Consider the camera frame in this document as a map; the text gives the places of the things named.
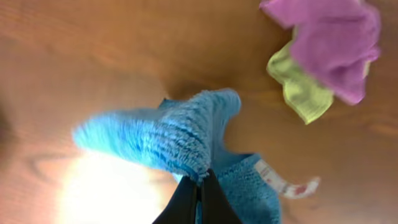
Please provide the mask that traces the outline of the blue microfiber cloth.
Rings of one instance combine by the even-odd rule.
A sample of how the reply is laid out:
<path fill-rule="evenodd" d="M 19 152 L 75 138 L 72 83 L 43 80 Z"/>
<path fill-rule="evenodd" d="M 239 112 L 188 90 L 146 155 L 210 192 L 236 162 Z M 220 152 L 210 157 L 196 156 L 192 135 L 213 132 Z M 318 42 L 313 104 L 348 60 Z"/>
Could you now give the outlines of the blue microfiber cloth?
<path fill-rule="evenodd" d="M 201 223 L 201 185 L 212 169 L 242 223 L 280 223 L 279 197 L 313 194 L 319 179 L 291 184 L 259 154 L 235 154 L 224 144 L 229 120 L 241 100 L 230 89 L 203 91 L 189 100 L 163 100 L 158 108 L 96 115 L 73 131 L 75 144 L 197 184 L 195 223 Z"/>

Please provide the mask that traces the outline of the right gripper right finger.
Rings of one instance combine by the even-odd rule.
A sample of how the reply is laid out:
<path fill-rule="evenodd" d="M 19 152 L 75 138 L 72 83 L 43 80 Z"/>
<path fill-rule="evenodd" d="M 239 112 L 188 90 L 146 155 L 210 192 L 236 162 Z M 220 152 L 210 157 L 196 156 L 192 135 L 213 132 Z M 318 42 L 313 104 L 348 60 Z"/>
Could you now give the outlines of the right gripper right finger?
<path fill-rule="evenodd" d="M 202 224 L 242 224 L 212 169 L 208 169 L 208 177 L 203 179 L 200 198 Z"/>

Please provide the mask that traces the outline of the crumpled green cloth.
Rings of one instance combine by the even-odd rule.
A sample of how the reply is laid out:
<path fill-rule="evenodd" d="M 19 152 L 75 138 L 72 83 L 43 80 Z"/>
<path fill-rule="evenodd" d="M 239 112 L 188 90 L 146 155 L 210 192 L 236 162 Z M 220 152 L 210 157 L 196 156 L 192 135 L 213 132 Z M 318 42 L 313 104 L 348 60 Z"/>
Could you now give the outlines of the crumpled green cloth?
<path fill-rule="evenodd" d="M 325 37 L 294 29 L 294 38 L 270 58 L 267 71 L 282 85 L 285 102 L 310 124 L 335 97 L 349 105 L 363 100 L 369 66 L 380 54 L 379 34 L 379 29 L 360 29 Z"/>

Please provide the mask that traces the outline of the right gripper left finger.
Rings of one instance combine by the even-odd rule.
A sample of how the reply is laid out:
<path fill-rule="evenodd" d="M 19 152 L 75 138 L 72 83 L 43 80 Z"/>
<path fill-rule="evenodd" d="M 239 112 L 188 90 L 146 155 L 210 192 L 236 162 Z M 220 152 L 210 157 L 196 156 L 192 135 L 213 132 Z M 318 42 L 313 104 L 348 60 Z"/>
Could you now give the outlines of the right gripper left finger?
<path fill-rule="evenodd" d="M 163 212 L 153 224 L 195 224 L 197 184 L 183 177 Z"/>

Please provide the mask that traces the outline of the crumpled purple cloth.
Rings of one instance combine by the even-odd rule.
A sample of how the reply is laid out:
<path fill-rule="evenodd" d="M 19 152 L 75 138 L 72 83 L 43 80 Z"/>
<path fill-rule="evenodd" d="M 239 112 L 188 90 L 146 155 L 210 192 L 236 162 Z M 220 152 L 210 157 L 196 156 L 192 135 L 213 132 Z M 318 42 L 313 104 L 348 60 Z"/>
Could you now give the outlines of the crumpled purple cloth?
<path fill-rule="evenodd" d="M 260 8 L 295 29 L 292 58 L 335 95 L 355 105 L 365 96 L 366 72 L 380 50 L 378 10 L 357 0 L 270 0 Z"/>

